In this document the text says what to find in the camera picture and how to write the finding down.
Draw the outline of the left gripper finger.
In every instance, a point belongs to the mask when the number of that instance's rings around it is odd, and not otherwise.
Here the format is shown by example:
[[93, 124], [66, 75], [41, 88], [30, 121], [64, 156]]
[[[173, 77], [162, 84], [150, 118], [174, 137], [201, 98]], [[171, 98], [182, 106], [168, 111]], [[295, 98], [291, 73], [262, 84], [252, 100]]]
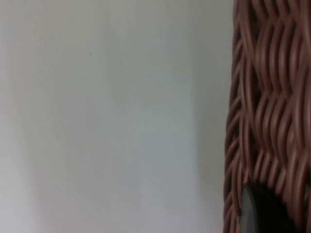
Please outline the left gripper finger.
[[246, 184], [242, 190], [239, 226], [241, 233], [294, 233], [279, 198], [260, 184]]

